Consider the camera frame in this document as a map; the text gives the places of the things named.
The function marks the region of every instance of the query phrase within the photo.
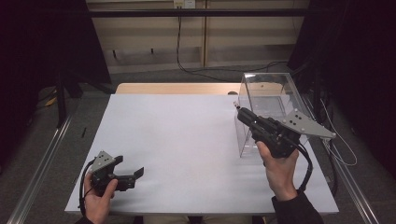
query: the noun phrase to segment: table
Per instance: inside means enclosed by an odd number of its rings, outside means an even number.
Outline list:
[[[264,215],[273,192],[257,153],[239,158],[234,125],[240,84],[121,84],[112,95],[85,164],[104,149],[124,156],[116,175],[142,166],[135,189],[117,192],[111,213],[122,215]],[[321,214],[338,212],[318,161],[306,195]],[[296,186],[306,171],[299,160]],[[65,211],[78,213],[78,184]]]

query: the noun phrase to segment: acrylic box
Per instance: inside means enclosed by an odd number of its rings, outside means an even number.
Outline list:
[[[241,107],[253,111],[264,118],[283,120],[292,110],[309,113],[294,85],[289,73],[245,73],[237,102]],[[235,113],[235,126],[240,156],[257,152],[248,126],[238,120]],[[304,144],[307,137],[302,136]]]

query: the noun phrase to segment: hand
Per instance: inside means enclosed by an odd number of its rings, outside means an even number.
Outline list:
[[[111,180],[104,195],[100,197],[98,192],[92,188],[91,176],[92,174],[88,173],[84,178],[86,217],[95,224],[105,223],[110,211],[110,199],[114,197],[118,180]]]
[[[297,190],[293,184],[293,175],[298,158],[298,150],[295,149],[288,158],[273,158],[270,150],[263,142],[257,142],[262,160],[265,163],[265,172],[274,192],[280,202],[288,201],[297,196]]]

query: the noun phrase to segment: power outlet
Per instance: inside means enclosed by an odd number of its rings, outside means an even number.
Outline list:
[[[195,0],[184,0],[184,8],[195,8]]]
[[[174,8],[184,8],[184,0],[174,0]]]

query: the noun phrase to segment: black sleeve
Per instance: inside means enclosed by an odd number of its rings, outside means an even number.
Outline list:
[[[87,217],[82,217],[76,224],[93,224]]]
[[[276,197],[272,198],[278,224],[322,224],[318,211],[306,198],[303,192],[299,192],[294,199],[278,202]]]

